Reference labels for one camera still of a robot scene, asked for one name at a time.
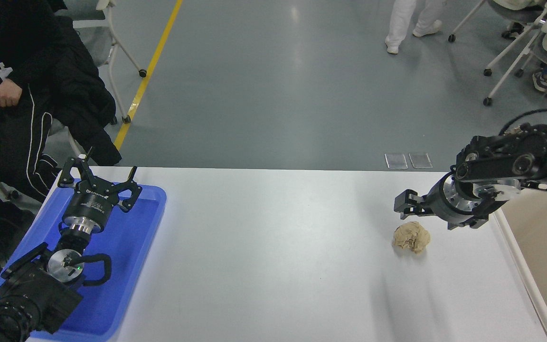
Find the black jacket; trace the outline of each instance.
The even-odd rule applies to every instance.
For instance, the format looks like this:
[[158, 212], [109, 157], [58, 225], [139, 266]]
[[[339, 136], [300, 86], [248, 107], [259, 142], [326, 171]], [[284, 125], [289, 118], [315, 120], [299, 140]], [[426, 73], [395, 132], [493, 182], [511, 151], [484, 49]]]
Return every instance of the black jacket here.
[[98, 165], [115, 165], [122, 156], [104, 131], [115, 115], [115, 100], [104, 87], [98, 69], [83, 45], [73, 22], [56, 17], [63, 33], [65, 50], [50, 73], [52, 115], [69, 127], [73, 138]]
[[43, 81], [60, 57], [61, 38], [45, 0], [0, 0], [0, 59], [14, 70], [8, 78], [23, 89]]

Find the id badge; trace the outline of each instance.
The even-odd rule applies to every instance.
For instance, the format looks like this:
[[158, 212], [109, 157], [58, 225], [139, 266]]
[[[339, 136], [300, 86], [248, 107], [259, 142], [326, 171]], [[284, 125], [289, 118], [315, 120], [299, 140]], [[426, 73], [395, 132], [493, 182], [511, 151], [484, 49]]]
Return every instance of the id badge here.
[[1, 78], [1, 80], [5, 80], [11, 72], [12, 72], [11, 67], [4, 67], [4, 68], [0, 69], [0, 78]]

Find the white sneaker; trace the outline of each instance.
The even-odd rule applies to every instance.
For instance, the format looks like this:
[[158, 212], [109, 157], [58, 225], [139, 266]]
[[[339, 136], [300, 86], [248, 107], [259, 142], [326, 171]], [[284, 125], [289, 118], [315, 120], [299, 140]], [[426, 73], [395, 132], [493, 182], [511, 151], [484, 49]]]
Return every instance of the white sneaker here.
[[397, 55], [398, 54], [398, 47], [389, 45], [389, 41], [386, 37], [386, 46], [388, 47], [388, 54]]
[[417, 31], [417, 28], [415, 28], [413, 30], [413, 35], [417, 38], [420, 38], [420, 37], [423, 37], [423, 36], [426, 36], [426, 35], [432, 35], [438, 31], [440, 31], [440, 29], [443, 27], [443, 22], [440, 21], [440, 20], [436, 20], [434, 22], [434, 24], [432, 24], [429, 28], [426, 28], [425, 29], [425, 32], [419, 32]]

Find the blue tray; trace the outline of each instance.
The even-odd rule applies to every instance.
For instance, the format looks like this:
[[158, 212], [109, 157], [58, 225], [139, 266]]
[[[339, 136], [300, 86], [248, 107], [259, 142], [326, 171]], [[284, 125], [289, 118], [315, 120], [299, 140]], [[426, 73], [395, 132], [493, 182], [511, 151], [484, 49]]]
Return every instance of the blue tray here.
[[[47, 242], [49, 249], [56, 247], [60, 238], [58, 223], [73, 193], [70, 188], [54, 190], [6, 267], [41, 242]], [[85, 250], [85, 255], [106, 253], [111, 256], [111, 279], [101, 286], [80, 288], [82, 302], [54, 335], [33, 332], [31, 336], [65, 342], [104, 342], [111, 338], [122, 322], [151, 241], [158, 231], [165, 203], [166, 193], [161, 188], [143, 186], [130, 212], [114, 208], [104, 231], [94, 234]], [[86, 264], [84, 273], [87, 279], [99, 279], [103, 275], [102, 263]]]

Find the hand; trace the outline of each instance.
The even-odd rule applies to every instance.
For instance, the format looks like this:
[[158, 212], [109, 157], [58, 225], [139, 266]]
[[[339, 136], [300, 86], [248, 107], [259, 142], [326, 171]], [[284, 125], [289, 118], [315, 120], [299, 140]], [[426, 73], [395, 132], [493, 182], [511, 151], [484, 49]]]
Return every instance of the hand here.
[[11, 107], [18, 104], [22, 88], [7, 78], [0, 84], [0, 107]]

